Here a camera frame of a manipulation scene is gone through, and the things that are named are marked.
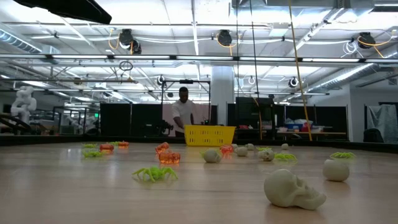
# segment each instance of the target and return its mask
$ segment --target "white t-shirt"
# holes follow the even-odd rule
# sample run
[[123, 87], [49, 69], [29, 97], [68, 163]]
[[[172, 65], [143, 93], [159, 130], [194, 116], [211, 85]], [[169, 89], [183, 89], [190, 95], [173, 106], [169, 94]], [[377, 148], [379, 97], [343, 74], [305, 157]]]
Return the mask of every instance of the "white t-shirt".
[[[173, 118], [180, 117], [181, 121], [184, 125], [190, 125], [191, 124], [191, 114], [192, 114], [192, 109], [194, 107], [194, 103], [190, 100], [187, 100], [187, 102], [182, 103], [180, 100], [177, 100], [175, 103], [173, 103], [172, 106], [172, 115]], [[183, 133], [184, 130], [180, 128], [176, 123], [174, 123], [174, 130]]]

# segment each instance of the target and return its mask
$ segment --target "fluorescent light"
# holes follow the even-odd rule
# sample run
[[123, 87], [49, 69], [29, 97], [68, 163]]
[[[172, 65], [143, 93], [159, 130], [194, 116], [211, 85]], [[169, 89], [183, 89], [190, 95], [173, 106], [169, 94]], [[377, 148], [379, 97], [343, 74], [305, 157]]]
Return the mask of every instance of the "fluorescent light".
[[124, 97], [122, 95], [120, 95], [120, 93], [118, 93], [118, 92], [112, 92], [111, 95], [116, 97], [119, 100], [123, 100], [124, 99]]
[[358, 58], [303, 58], [303, 62], [358, 62]]
[[372, 63], [398, 63], [398, 59], [366, 59], [366, 62], [372, 62]]
[[107, 59], [107, 55], [52, 55], [53, 58], [59, 59]]
[[46, 58], [39, 54], [0, 54], [0, 58]]
[[46, 84], [44, 84], [42, 82], [37, 82], [37, 81], [23, 81], [23, 83], [30, 84], [33, 86], [38, 86], [38, 87], [47, 87]]
[[213, 56], [177, 56], [177, 60], [232, 60], [233, 57]]
[[294, 62], [295, 58], [285, 57], [240, 57], [240, 60], [257, 60], [257, 61], [271, 61], [271, 62]]
[[79, 91], [79, 90], [70, 90], [70, 89], [49, 89], [49, 91]]
[[75, 97], [75, 98], [78, 99], [78, 100], [81, 100], [81, 101], [93, 101], [92, 99], [87, 98], [87, 97], [80, 97], [80, 96], [78, 96], [78, 97]]
[[170, 59], [166, 55], [115, 55], [115, 59]]

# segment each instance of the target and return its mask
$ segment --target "plastic spider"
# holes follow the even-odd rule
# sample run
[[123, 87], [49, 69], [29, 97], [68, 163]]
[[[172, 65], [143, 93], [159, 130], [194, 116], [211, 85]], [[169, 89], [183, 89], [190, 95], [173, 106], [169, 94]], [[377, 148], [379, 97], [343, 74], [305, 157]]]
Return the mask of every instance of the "plastic spider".
[[332, 159], [354, 159], [356, 156], [352, 152], [335, 152], [330, 157]]
[[94, 149], [95, 147], [97, 147], [97, 144], [83, 144], [82, 146], [85, 149]]
[[271, 147], [258, 147], [257, 148], [257, 150], [259, 151], [259, 152], [261, 152], [261, 151], [266, 151], [266, 150], [271, 150], [272, 148]]
[[275, 159], [282, 161], [296, 161], [297, 158], [290, 153], [277, 153], [275, 154]]
[[177, 175], [175, 174], [174, 170], [171, 169], [170, 167], [163, 167], [161, 169], [159, 169], [156, 166], [152, 166], [151, 168], [142, 168], [139, 169], [135, 172], [133, 172], [132, 174], [137, 174], [137, 176], [139, 177], [139, 174], [143, 172], [142, 174], [142, 178], [144, 179], [144, 181], [146, 181], [145, 175], [148, 174], [148, 176], [150, 177], [150, 180], [152, 182], [155, 182], [156, 180], [159, 179], [163, 179], [165, 177], [165, 175], [167, 173], [169, 173], [169, 176], [174, 176], [176, 179], [178, 179]]
[[83, 152], [83, 156], [85, 158], [88, 157], [102, 157], [103, 153], [102, 152], [98, 152], [98, 151], [88, 151], [88, 152]]

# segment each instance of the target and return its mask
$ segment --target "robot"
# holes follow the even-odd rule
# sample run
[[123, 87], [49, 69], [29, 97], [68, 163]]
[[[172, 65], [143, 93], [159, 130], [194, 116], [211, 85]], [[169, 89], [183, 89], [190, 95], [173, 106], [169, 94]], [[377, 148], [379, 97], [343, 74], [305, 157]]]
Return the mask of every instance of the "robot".
[[36, 99], [32, 97], [33, 87], [22, 86], [17, 91], [17, 98], [11, 105], [11, 116], [18, 117], [21, 121], [29, 124], [29, 116], [31, 111], [35, 111], [37, 107]]

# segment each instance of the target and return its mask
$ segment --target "equipment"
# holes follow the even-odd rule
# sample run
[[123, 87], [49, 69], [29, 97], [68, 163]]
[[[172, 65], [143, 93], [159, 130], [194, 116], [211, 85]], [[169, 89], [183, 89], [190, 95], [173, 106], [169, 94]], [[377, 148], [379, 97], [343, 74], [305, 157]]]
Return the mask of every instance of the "equipment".
[[72, 19], [110, 24], [112, 17], [94, 0], [14, 0], [27, 7], [40, 7], [53, 14]]

